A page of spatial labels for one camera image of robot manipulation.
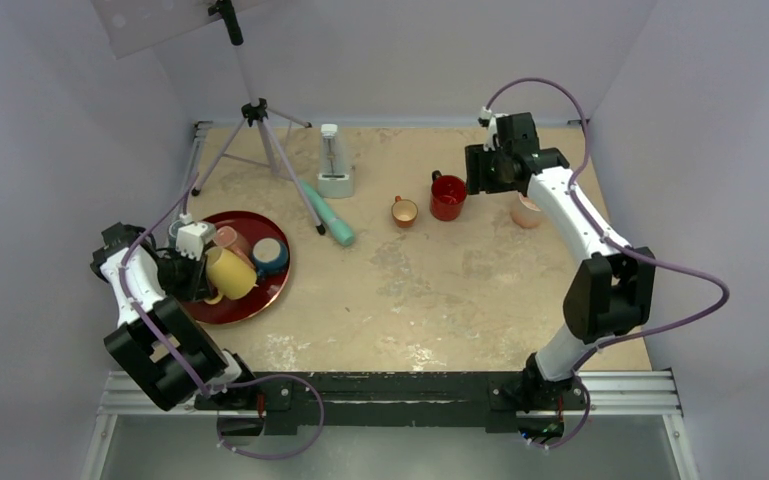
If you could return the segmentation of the yellow mug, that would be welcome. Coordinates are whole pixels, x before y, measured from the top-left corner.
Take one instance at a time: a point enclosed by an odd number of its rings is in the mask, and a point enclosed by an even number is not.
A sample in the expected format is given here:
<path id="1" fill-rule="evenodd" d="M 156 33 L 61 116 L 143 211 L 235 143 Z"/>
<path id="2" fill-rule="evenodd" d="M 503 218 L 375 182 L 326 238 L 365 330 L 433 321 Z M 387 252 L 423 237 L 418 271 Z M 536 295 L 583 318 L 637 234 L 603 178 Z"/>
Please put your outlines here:
<path id="1" fill-rule="evenodd" d="M 242 299 L 258 283 L 258 275 L 253 267 L 231 250 L 220 247 L 212 247 L 206 252 L 206 274 L 216 290 L 212 298 L 203 300 L 209 305 L 215 305 L 223 299 Z"/>

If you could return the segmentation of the light pink mug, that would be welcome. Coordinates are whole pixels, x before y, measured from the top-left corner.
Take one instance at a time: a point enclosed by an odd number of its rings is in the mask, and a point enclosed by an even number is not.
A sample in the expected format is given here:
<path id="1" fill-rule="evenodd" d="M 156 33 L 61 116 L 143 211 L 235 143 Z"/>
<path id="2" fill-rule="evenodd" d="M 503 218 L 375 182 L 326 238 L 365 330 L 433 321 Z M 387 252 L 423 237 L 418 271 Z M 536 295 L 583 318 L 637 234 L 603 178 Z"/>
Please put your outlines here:
<path id="1" fill-rule="evenodd" d="M 511 220 L 523 229 L 533 229 L 543 223 L 542 210 L 528 197 L 518 193 L 510 208 Z"/>

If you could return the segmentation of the red mug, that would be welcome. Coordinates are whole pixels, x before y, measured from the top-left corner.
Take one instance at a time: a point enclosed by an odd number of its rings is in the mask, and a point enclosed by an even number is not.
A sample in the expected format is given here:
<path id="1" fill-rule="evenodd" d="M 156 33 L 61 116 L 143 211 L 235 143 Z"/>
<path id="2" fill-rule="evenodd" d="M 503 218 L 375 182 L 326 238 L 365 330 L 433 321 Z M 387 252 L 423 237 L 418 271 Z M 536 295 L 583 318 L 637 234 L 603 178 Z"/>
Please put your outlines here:
<path id="1" fill-rule="evenodd" d="M 431 175 L 431 196 L 429 209 L 440 221 L 454 221 L 462 212 L 467 198 L 465 182 L 454 175 L 435 170 Z"/>

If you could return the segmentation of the salmon mug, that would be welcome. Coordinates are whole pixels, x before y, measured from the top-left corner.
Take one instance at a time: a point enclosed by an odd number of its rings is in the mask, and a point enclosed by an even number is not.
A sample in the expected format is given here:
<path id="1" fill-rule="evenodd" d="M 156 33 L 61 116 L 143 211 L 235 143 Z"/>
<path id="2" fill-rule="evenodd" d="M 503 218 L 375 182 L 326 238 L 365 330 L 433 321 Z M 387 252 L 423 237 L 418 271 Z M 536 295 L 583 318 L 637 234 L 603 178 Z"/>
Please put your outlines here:
<path id="1" fill-rule="evenodd" d="M 227 249 L 243 260 L 250 267 L 254 267 L 251 261 L 252 246 L 249 241 L 232 226 L 222 226 L 214 237 L 217 247 Z"/>

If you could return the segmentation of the blue white mug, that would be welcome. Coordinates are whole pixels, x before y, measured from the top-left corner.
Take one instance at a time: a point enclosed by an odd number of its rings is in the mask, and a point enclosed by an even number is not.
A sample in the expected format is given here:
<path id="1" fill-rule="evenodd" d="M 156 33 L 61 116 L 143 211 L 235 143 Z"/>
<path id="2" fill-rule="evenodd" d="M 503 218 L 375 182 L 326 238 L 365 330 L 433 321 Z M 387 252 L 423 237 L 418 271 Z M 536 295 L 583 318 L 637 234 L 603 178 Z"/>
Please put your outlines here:
<path id="1" fill-rule="evenodd" d="M 252 247 L 251 261 L 261 277 L 279 274 L 284 272 L 290 263 L 289 249 L 280 239 L 263 238 Z"/>

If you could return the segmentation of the small orange mug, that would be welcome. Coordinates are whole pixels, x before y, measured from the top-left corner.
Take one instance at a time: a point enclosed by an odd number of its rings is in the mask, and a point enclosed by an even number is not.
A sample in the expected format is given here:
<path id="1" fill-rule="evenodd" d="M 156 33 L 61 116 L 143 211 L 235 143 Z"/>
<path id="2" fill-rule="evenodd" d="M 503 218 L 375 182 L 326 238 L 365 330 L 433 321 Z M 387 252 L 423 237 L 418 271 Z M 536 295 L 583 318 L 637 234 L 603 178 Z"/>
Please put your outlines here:
<path id="1" fill-rule="evenodd" d="M 391 206 L 391 217 L 395 225 L 406 229 L 413 226 L 419 214 L 418 206 L 412 200 L 396 196 Z"/>

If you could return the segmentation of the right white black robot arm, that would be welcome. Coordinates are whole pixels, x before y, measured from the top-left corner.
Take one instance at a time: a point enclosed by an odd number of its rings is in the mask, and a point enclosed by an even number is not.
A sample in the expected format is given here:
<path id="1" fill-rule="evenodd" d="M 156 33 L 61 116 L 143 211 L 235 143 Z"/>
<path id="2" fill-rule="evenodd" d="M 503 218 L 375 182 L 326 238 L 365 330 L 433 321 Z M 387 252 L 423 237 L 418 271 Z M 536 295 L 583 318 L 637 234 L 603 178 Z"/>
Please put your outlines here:
<path id="1" fill-rule="evenodd" d="M 527 364 L 524 399 L 544 407 L 556 399 L 560 382 L 572 378 L 598 341 L 614 339 L 647 322 L 654 284 L 652 252 L 631 248 L 581 194 L 574 171 L 556 148 L 543 149 L 531 114 L 494 114 L 482 108 L 481 144 L 465 149 L 470 195 L 516 191 L 534 203 L 560 233 L 577 270 L 562 304 L 564 324 Z"/>

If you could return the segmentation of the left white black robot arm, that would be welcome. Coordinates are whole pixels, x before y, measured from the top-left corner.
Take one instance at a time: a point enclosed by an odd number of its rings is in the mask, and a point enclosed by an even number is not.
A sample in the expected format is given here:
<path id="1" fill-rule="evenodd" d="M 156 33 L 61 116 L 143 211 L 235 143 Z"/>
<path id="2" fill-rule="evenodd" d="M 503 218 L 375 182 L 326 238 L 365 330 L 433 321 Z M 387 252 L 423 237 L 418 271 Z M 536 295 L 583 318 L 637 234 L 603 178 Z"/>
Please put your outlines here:
<path id="1" fill-rule="evenodd" d="M 160 247 L 146 228 L 116 223 L 90 268 L 114 292 L 118 320 L 107 352 L 160 409 L 194 400 L 200 410 L 256 409 L 264 395 L 236 354 L 219 348 L 186 310 L 216 294 L 207 258 Z"/>

